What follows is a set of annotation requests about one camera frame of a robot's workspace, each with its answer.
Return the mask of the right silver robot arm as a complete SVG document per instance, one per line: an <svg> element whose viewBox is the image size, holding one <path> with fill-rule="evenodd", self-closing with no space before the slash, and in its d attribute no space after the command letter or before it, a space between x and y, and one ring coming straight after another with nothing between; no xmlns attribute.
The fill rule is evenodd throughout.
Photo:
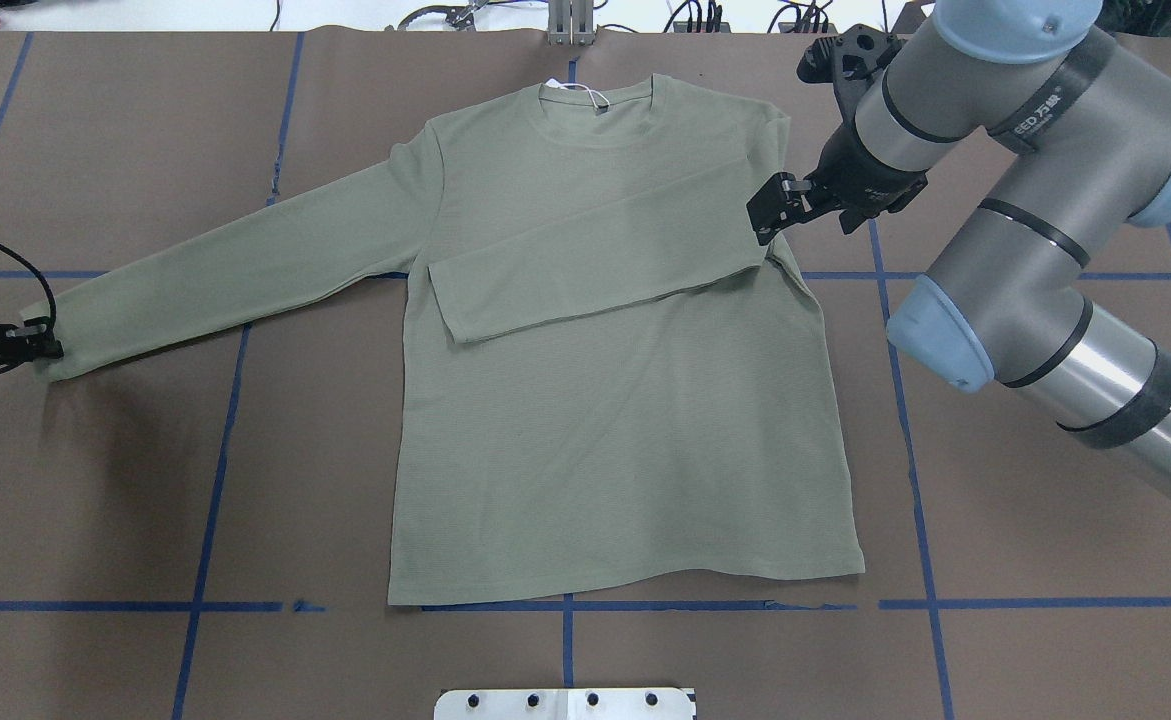
<svg viewBox="0 0 1171 720"><path fill-rule="evenodd" d="M1098 1L938 1L908 40L855 26L797 76L841 124L817 169L748 204L765 244L838 214L896 213L982 129L1015 156L886 322L952 388L991 382L1087 447L1132 457L1171 498L1171 352L1075 290L1119 225L1171 222L1171 78L1096 26Z"/></svg>

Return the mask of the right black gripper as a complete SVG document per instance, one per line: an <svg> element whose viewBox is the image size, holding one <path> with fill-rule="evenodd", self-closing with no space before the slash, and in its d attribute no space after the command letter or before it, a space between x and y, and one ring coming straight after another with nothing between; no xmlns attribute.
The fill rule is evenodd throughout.
<svg viewBox="0 0 1171 720"><path fill-rule="evenodd" d="M817 169L797 179L780 172L749 197L751 228L760 247L790 225L812 222L836 211L842 232L882 213L897 213L927 187L927 170L888 167L870 152L850 122L826 142Z"/></svg>

